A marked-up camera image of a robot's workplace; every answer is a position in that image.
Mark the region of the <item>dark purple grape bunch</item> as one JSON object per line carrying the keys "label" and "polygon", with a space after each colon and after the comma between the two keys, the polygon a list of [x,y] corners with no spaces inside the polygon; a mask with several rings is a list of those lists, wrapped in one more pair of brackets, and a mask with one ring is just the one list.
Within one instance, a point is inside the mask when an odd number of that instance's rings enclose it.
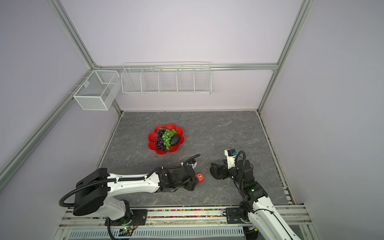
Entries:
{"label": "dark purple grape bunch", "polygon": [[166,131],[164,129],[159,129],[157,132],[156,132],[156,141],[155,141],[155,145],[157,147],[158,150],[160,151],[163,151],[163,152],[166,152],[167,151],[167,146],[165,145],[165,140],[163,138],[163,135]]}

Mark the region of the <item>red flower-shaped fruit bowl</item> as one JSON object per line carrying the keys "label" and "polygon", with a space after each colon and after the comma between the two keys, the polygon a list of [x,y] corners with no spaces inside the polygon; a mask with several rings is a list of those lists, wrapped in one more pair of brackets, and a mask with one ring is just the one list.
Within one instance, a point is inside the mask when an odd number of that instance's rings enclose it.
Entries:
{"label": "red flower-shaped fruit bowl", "polygon": [[148,148],[158,155],[174,153],[185,142],[184,130],[174,124],[160,125],[148,135]]}

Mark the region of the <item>dark avocado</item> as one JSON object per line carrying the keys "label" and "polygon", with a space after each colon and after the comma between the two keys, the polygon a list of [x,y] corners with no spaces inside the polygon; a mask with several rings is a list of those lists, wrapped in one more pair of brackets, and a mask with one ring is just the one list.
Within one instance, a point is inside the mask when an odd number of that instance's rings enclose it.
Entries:
{"label": "dark avocado", "polygon": [[228,166],[226,164],[211,163],[210,173],[216,180],[224,180],[228,178]]}
{"label": "dark avocado", "polygon": [[181,140],[181,137],[180,135],[174,135],[172,136],[171,140],[170,140],[170,146],[173,147],[173,146],[176,146]]}

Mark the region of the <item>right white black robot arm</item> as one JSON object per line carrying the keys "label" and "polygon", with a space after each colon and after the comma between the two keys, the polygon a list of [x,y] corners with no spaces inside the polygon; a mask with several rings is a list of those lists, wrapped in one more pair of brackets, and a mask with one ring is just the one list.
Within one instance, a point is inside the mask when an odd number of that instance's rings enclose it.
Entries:
{"label": "right white black robot arm", "polygon": [[250,222],[266,240],[298,240],[298,235],[278,213],[263,187],[255,180],[248,160],[228,164],[227,175],[237,187],[243,201],[243,219]]}

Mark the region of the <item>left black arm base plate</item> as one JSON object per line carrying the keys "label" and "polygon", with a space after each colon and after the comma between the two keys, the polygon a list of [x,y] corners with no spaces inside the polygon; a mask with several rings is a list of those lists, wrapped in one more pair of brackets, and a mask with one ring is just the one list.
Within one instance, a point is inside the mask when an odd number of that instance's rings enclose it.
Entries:
{"label": "left black arm base plate", "polygon": [[147,215],[147,209],[134,209],[131,210],[130,217],[110,221],[110,226],[143,226],[146,224]]}

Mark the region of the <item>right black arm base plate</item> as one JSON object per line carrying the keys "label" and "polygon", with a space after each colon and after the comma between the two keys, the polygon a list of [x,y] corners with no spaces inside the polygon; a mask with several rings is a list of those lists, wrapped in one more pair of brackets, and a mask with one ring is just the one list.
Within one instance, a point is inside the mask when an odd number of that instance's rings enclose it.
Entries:
{"label": "right black arm base plate", "polygon": [[248,212],[243,207],[226,208],[223,211],[223,216],[226,217],[228,224],[250,224]]}

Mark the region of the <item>red apple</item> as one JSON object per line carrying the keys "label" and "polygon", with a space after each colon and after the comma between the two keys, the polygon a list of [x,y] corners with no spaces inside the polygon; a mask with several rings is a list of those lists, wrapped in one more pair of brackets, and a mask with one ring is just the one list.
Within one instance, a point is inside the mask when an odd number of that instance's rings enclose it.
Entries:
{"label": "red apple", "polygon": [[195,177],[198,179],[199,184],[202,184],[204,182],[204,180],[205,180],[204,175],[200,174],[200,173],[196,174]]}

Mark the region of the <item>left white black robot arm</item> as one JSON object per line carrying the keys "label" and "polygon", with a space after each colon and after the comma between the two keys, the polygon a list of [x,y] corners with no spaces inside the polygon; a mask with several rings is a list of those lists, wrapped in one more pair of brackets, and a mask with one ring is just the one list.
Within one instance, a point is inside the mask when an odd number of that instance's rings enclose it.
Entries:
{"label": "left white black robot arm", "polygon": [[199,184],[194,155],[178,166],[158,167],[148,174],[117,175],[100,168],[80,180],[76,188],[59,200],[59,206],[73,208],[75,216],[93,213],[106,217],[106,224],[123,226],[133,223],[134,214],[127,200],[120,195],[132,193],[173,193],[180,188],[194,191]]}

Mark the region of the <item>green grape bunch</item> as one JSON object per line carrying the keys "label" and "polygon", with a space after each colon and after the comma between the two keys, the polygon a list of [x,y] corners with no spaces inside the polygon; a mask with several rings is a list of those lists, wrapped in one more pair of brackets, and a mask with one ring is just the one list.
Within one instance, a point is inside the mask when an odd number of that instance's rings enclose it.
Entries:
{"label": "green grape bunch", "polygon": [[167,151],[170,150],[171,146],[170,146],[170,140],[172,138],[172,136],[176,135],[177,131],[175,129],[164,129],[166,132],[164,133],[163,135],[163,138],[165,140],[165,145],[167,146]]}

